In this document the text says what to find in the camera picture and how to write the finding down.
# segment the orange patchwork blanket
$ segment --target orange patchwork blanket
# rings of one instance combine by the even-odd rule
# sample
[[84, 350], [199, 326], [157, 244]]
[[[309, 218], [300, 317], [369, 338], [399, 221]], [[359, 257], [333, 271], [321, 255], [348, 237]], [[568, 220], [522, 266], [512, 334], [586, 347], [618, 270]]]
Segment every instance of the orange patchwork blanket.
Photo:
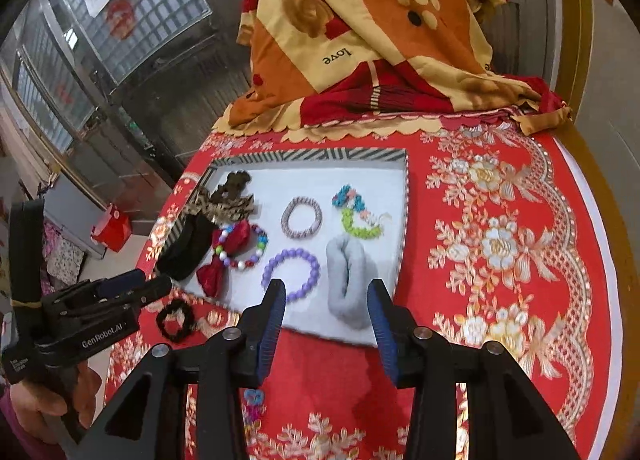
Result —
[[424, 131], [505, 117], [525, 133], [558, 125], [570, 110], [541, 78], [492, 71], [479, 21], [504, 3], [244, 0], [238, 42], [251, 46], [253, 87], [215, 129], [357, 124], [351, 134], [363, 136], [407, 121]]

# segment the red scrunchie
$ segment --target red scrunchie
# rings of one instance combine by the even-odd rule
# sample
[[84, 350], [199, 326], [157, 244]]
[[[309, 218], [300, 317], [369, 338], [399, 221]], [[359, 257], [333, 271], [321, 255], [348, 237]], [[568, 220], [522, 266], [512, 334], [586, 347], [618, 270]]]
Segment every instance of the red scrunchie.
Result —
[[[221, 233], [222, 229], [213, 231], [211, 244], [214, 247], [218, 244]], [[249, 240], [249, 236], [251, 236], [251, 226], [249, 222], [247, 220], [240, 221], [223, 243], [227, 255], [231, 257], [231, 255], [240, 250], [241, 247], [244, 247]], [[207, 296], [216, 297], [219, 294], [224, 273], [225, 266], [216, 253], [214, 253], [209, 265], [203, 265], [196, 271], [198, 283], [200, 283], [200, 286]]]

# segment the brown rose print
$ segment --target brown rose print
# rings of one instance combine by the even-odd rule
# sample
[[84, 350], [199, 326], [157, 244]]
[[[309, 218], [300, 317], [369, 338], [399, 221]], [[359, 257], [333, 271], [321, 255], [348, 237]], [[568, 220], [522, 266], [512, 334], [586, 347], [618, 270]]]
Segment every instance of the brown rose print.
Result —
[[321, 0], [282, 0], [289, 22], [303, 34], [316, 38], [326, 32], [326, 24], [334, 18], [329, 6]]
[[469, 77], [468, 75], [462, 75], [458, 81], [462, 89], [466, 91], [474, 110], [495, 109], [508, 104], [516, 104], [521, 98], [533, 101], [540, 100], [540, 95], [526, 86]]

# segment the scrunchie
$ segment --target scrunchie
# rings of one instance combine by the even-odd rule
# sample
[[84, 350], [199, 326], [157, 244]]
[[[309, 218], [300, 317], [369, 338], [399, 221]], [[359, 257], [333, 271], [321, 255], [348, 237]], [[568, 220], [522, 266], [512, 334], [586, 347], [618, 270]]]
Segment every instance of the scrunchie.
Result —
[[[222, 229], [213, 231], [211, 238], [212, 245], [220, 239]], [[249, 240], [251, 234], [251, 226], [247, 220], [242, 220], [234, 227], [234, 229], [226, 237], [224, 248], [228, 255], [233, 255], [242, 247], [244, 247]], [[204, 290], [204, 293], [209, 297], [216, 297], [220, 293], [220, 287], [222, 286], [222, 278], [225, 273], [225, 266], [219, 257], [214, 253], [211, 263], [209, 265], [201, 266], [196, 271], [196, 277], [200, 286]]]
[[356, 330], [370, 326], [367, 309], [367, 256], [349, 234], [334, 237], [326, 246], [329, 312]]
[[[175, 314], [178, 311], [182, 311], [184, 314], [184, 322], [182, 328], [180, 328], [175, 334], [170, 334], [164, 327], [164, 321], [169, 314]], [[171, 341], [172, 343], [180, 343], [184, 341], [193, 332], [193, 328], [196, 324], [196, 318], [193, 314], [193, 308], [182, 299], [174, 299], [171, 303], [165, 306], [156, 316], [156, 324], [162, 334], [162, 337]]]

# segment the floral tablecloth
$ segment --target floral tablecloth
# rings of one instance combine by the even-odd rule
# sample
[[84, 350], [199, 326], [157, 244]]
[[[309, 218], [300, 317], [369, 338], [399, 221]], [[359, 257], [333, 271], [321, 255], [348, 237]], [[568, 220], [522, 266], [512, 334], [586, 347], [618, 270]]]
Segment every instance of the floral tablecloth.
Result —
[[[601, 421], [607, 429], [610, 422], [602, 417], [610, 384], [610, 321], [620, 315], [610, 315], [608, 249], [598, 245], [592, 216], [556, 140], [547, 133], [523, 136], [509, 123], [319, 143], [281, 137], [212, 133], [167, 200], [138, 267], [152, 273], [177, 215], [214, 158], [318, 144], [406, 148], [409, 222], [396, 302], [450, 341], [503, 343], [580, 455], [597, 458], [599, 451], [591, 451], [596, 430]], [[194, 304], [198, 319], [198, 332], [184, 346], [238, 320], [238, 314], [177, 289], [170, 297], [178, 296]], [[154, 322], [164, 303], [143, 311], [140, 332], [114, 346], [107, 399], [150, 346], [164, 341]], [[612, 386], [617, 390], [616, 382]], [[458, 394], [456, 458], [464, 459], [464, 385]], [[188, 403], [187, 458], [195, 455], [194, 395], [195, 388]], [[271, 375], [260, 391], [243, 393], [250, 454], [401, 460], [412, 395], [391, 385], [376, 349], [283, 330]]]

